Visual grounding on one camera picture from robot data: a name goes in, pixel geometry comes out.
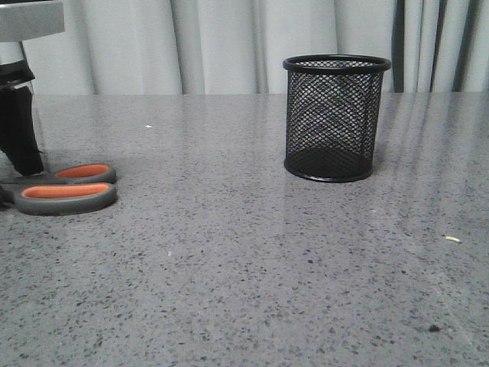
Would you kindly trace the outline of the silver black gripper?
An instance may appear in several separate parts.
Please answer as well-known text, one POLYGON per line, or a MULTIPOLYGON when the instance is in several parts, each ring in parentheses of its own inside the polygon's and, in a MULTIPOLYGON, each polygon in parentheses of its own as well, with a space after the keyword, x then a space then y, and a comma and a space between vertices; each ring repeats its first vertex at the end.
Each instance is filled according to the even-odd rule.
POLYGON ((61 1, 1 2, 1 150, 22 176, 44 170, 32 121, 32 93, 27 86, 34 74, 23 43, 62 33, 61 1))

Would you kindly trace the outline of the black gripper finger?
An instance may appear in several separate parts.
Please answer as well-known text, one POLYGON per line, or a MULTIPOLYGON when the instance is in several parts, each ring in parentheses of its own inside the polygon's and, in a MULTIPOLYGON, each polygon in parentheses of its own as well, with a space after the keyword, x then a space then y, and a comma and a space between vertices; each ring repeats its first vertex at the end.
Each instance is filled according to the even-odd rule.
POLYGON ((0 187, 0 207, 1 209, 8 209, 14 206, 14 199, 12 193, 0 187))

